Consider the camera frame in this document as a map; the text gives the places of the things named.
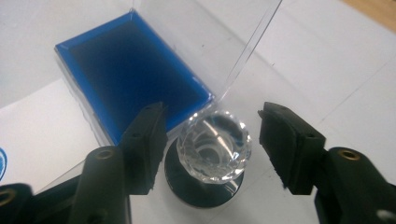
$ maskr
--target black stand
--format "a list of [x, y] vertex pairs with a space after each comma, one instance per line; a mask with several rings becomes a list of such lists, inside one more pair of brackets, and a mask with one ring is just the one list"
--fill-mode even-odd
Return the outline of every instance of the black stand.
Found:
[[239, 190], [244, 174], [225, 184], [206, 184], [184, 169], [177, 155], [177, 140], [169, 147], [165, 159], [165, 175], [176, 196], [192, 206], [210, 208], [227, 203]]

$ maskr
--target brass insert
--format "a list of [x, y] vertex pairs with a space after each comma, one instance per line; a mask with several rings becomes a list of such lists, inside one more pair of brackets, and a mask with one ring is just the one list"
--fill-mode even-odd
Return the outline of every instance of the brass insert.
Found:
[[112, 157], [113, 155], [114, 155], [114, 151], [112, 149], [104, 149], [104, 150], [98, 152], [95, 155], [95, 158], [97, 160], [106, 160], [106, 159]]
[[16, 195], [17, 192], [15, 189], [4, 189], [0, 191], [0, 207], [12, 202]]
[[338, 154], [350, 161], [358, 161], [361, 159], [361, 156], [358, 153], [348, 149], [341, 149], [338, 151]]

